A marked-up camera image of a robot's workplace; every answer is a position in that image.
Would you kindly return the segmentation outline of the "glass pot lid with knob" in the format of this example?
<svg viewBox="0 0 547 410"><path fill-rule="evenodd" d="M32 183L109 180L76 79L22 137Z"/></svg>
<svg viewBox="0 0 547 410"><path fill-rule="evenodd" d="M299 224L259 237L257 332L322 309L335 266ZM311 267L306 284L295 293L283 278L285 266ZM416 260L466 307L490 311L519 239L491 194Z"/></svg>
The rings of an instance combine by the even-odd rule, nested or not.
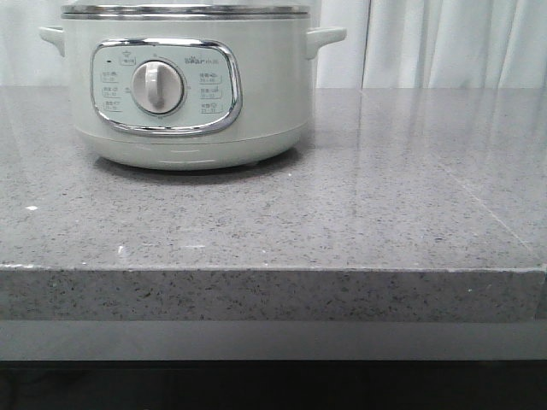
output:
<svg viewBox="0 0 547 410"><path fill-rule="evenodd" d="M207 21L307 19L304 5L90 3L77 1L61 8L64 20Z"/></svg>

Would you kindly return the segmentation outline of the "pale green electric cooking pot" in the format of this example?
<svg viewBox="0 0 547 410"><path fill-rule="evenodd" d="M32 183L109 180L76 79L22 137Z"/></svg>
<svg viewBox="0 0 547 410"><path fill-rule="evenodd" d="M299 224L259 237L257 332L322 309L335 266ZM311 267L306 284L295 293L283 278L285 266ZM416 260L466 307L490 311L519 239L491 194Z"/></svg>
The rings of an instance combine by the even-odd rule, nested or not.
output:
<svg viewBox="0 0 547 410"><path fill-rule="evenodd" d="M291 20L64 20L74 126L100 156L161 170L257 162L312 115L312 61L342 27Z"/></svg>

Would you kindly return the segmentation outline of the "white pleated curtain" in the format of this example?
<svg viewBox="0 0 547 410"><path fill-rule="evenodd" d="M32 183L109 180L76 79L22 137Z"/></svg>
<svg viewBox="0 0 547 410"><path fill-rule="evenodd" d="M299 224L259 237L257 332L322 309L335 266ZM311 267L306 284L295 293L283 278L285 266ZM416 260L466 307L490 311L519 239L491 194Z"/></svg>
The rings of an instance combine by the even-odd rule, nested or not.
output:
<svg viewBox="0 0 547 410"><path fill-rule="evenodd" d="M65 85L40 39L73 1L1 1L1 85ZM305 5L347 38L315 60L320 88L546 88L546 1L81 1Z"/></svg>

